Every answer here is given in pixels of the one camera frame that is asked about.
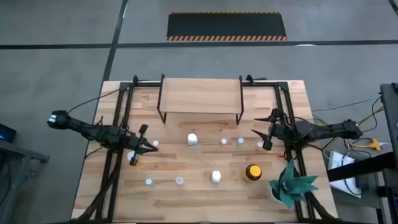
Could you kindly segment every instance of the orange jar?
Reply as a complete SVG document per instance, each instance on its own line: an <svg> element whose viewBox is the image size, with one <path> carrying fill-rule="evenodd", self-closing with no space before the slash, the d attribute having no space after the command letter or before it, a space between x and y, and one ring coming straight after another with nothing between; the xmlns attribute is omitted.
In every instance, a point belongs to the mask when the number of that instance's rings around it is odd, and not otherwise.
<svg viewBox="0 0 398 224"><path fill-rule="evenodd" d="M248 165L246 170L243 172L243 179L249 183L260 179L262 174L261 168L258 165Z"/></svg>

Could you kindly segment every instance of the artificial plant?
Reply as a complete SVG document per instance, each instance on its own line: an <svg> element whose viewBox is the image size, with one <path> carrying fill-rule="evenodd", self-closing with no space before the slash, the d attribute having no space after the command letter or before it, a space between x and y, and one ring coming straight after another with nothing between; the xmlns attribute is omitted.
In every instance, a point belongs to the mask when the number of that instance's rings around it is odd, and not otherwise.
<svg viewBox="0 0 398 224"><path fill-rule="evenodd" d="M272 190L279 196L287 208L291 208L293 201L305 201L303 193L318 190L312 185L317 176L294 177L294 162L291 160L284 170L282 177L279 180L272 180L269 182Z"/></svg>

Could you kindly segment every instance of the yellow lid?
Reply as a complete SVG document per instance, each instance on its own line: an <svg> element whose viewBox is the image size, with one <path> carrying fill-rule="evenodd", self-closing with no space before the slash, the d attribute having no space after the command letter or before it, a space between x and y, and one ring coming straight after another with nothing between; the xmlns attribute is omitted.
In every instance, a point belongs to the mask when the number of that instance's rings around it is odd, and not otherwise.
<svg viewBox="0 0 398 224"><path fill-rule="evenodd" d="M253 177L259 177L261 175L261 168L257 165L253 165L250 167L249 172Z"/></svg>

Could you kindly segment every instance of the metal stand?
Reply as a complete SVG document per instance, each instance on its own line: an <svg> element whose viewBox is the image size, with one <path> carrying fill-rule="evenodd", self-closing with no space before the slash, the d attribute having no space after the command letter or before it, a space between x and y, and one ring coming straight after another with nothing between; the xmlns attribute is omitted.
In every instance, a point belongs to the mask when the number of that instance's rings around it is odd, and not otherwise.
<svg viewBox="0 0 398 224"><path fill-rule="evenodd" d="M162 76L160 78L159 98L157 100L157 111L159 112L159 116L162 119L163 123L165 124L167 113L164 113L164 116L163 116L162 112L160 111L160 100L162 99L162 89L163 89L163 79L164 78L165 78L165 76L164 76L164 74L162 74ZM240 90L241 90L241 113L236 115L236 125L239 125L239 123L241 122L241 118L242 118L243 111L244 111L242 76L239 76L239 84L240 84Z"/></svg>
<svg viewBox="0 0 398 224"><path fill-rule="evenodd" d="M8 195L4 199L4 204L0 209L0 224L7 224L10 221L12 211L16 205L19 192L21 191L23 183L29 178L29 166L32 159L37 159L40 163L48 163L50 156L43 155L38 152L31 151L16 146L15 144L6 141L0 141L0 152L9 158L21 158L22 164L16 179L11 183L11 188Z"/></svg>

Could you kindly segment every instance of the yellow and black striped tape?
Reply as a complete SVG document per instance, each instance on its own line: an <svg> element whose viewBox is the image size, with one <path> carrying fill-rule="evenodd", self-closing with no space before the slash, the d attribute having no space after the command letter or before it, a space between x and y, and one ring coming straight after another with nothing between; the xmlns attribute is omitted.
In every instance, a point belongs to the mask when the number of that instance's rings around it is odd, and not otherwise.
<svg viewBox="0 0 398 224"><path fill-rule="evenodd" d="M281 41L286 36L171 36L168 41Z"/></svg>
<svg viewBox="0 0 398 224"><path fill-rule="evenodd" d="M173 14L280 14L279 12L172 12L170 15Z"/></svg>

